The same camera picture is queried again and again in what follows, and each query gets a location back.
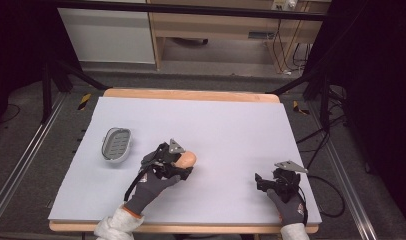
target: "person's left hand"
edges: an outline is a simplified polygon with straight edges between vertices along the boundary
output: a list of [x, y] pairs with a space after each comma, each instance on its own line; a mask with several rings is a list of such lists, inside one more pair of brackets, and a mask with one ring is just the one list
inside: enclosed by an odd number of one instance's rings
[[180, 179], [179, 175], [175, 175], [166, 180], [159, 179], [154, 174], [153, 169], [150, 168], [147, 173], [144, 174], [142, 181], [138, 182], [135, 194], [125, 203], [124, 207], [140, 216], [143, 209], [159, 196], [163, 190], [175, 185]]

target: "white tabletop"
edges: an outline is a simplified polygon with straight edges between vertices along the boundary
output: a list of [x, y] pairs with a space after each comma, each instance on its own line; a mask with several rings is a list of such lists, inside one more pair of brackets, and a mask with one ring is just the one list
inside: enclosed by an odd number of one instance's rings
[[[102, 139], [112, 127], [132, 132], [129, 158], [109, 164]], [[303, 166], [284, 106], [279, 103], [102, 97], [59, 189], [49, 220], [99, 221], [122, 204], [143, 156], [174, 138], [197, 156], [190, 177], [166, 189], [144, 211], [145, 223], [279, 224], [274, 204], [254, 174], [272, 180], [277, 162]], [[309, 224], [318, 224], [302, 175]]]

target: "gray glove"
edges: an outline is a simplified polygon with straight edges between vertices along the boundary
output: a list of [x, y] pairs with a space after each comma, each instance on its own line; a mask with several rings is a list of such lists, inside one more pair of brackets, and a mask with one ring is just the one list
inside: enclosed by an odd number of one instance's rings
[[141, 215], [143, 209], [159, 196], [163, 190], [180, 181], [180, 176], [178, 175], [161, 180], [156, 177], [153, 169], [149, 169], [143, 178], [146, 178], [147, 181], [137, 184], [135, 194], [124, 205], [124, 207], [137, 215]]
[[273, 189], [268, 189], [266, 193], [275, 203], [275, 206], [280, 212], [280, 219], [283, 226], [294, 223], [303, 223], [305, 215], [304, 206], [297, 194], [295, 194], [287, 203], [284, 203]]

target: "person's right hand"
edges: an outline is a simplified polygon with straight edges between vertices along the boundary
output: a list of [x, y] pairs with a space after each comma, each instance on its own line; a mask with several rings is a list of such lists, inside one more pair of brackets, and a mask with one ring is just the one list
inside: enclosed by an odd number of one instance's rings
[[280, 219], [283, 226], [303, 223], [304, 220], [304, 206], [299, 196], [295, 194], [287, 203], [284, 203], [277, 195], [275, 190], [268, 189], [266, 191], [268, 197], [275, 203], [275, 206], [280, 213]]

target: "wooden table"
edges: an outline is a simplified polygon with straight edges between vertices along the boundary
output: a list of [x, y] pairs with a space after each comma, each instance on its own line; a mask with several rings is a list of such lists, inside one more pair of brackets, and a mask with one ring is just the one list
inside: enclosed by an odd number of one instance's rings
[[[150, 99], [177, 99], [177, 100], [207, 100], [229, 102], [260, 102], [280, 103], [275, 95], [256, 94], [245, 92], [204, 92], [182, 90], [150, 90], [150, 89], [109, 89], [104, 97], [120, 98], [150, 98]], [[97, 222], [76, 221], [50, 221], [50, 229], [61, 232], [91, 232]], [[281, 226], [265, 225], [176, 225], [176, 224], [146, 224], [138, 227], [135, 232], [140, 233], [214, 233], [214, 234], [273, 234], [279, 233]], [[318, 225], [308, 225], [308, 233], [318, 231]]]

